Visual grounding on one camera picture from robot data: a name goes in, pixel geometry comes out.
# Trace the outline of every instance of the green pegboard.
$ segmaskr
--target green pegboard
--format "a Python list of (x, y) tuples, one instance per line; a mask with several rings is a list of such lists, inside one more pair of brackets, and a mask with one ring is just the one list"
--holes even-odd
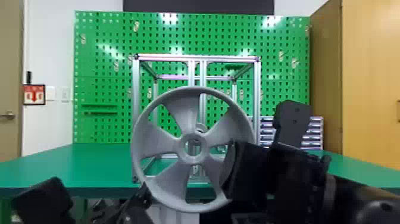
[[(262, 116), (273, 115), (276, 104), (285, 99), (309, 103), (309, 23), (308, 17), (76, 11), (74, 142), (130, 141), (129, 93), (132, 91), (132, 59), (136, 53), (259, 56), (262, 61)], [(157, 74), (188, 73), (184, 63), (152, 62), (149, 65)], [(208, 75), (231, 76), (241, 66), (210, 64)], [(237, 82), (238, 103), (250, 116), (252, 74), (250, 69)], [(95, 80), (104, 87), (101, 84), (94, 88)], [(142, 110), (153, 100), (153, 82), (150, 74), (142, 69)], [(228, 81), (207, 83), (225, 93), (231, 84)], [(161, 94), (182, 85), (186, 83), (181, 80), (165, 80), (159, 82), (158, 92)], [(209, 99), (207, 126), (211, 127), (225, 111), (226, 105), (221, 101)], [(158, 124), (179, 136), (179, 128), (169, 120), (168, 112), (160, 107)]]

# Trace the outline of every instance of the wheel spoke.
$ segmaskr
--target wheel spoke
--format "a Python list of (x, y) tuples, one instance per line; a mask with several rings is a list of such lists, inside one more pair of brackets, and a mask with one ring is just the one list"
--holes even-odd
[(215, 193), (219, 194), (221, 191), (220, 176), (224, 164), (224, 158), (217, 157), (215, 155), (209, 155), (203, 162), (203, 168), (205, 173), (209, 177), (212, 186), (214, 187)]
[(240, 126), (237, 117), (236, 112), (229, 107), (224, 116), (206, 133), (205, 139), (209, 147), (226, 145), (230, 140), (245, 139), (240, 131), (244, 126)]
[(171, 113), (182, 133), (193, 133), (196, 131), (197, 115), (199, 113), (199, 95), (178, 95), (169, 102), (164, 103)]
[(186, 164), (181, 160), (176, 161), (158, 174), (152, 181), (161, 189), (169, 194), (185, 200), (186, 185), (188, 184), (190, 174), (190, 164)]
[(151, 122), (143, 126), (140, 137), (135, 141), (141, 141), (142, 158), (176, 152), (177, 138)]

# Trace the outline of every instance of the wheel rim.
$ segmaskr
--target wheel rim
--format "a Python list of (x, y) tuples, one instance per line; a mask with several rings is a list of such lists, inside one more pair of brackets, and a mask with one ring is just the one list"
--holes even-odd
[[(207, 132), (198, 127), (199, 99), (201, 94), (213, 95), (229, 105), (228, 111)], [(176, 138), (148, 121), (148, 116), (159, 105), (164, 105), (181, 129)], [(201, 152), (196, 156), (185, 153), (185, 144), (195, 139), (200, 142)], [(220, 188), (219, 178), (223, 159), (210, 154), (210, 148), (226, 145), (229, 141), (254, 143), (251, 124), (244, 111), (225, 94), (205, 87), (182, 87), (168, 91), (152, 101), (139, 116), (132, 132), (132, 165), (141, 182), (146, 182), (153, 197), (160, 203), (183, 212), (203, 213), (218, 209), (228, 200)], [(150, 179), (140, 168), (140, 160), (160, 154), (176, 153), (177, 161)], [(201, 165), (210, 179), (217, 198), (207, 204), (188, 204), (185, 201), (186, 185), (190, 168)]]

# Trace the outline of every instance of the door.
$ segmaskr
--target door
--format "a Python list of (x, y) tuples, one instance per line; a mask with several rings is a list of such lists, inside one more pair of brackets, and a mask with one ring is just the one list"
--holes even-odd
[(0, 162), (20, 156), (23, 5), (0, 1)]
[(342, 11), (343, 154), (400, 170), (400, 1), (344, 0)]

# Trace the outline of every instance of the fire alarm sign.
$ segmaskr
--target fire alarm sign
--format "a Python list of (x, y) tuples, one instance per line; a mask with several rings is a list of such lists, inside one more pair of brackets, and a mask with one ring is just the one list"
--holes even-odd
[(45, 85), (24, 85), (24, 105), (45, 105)]

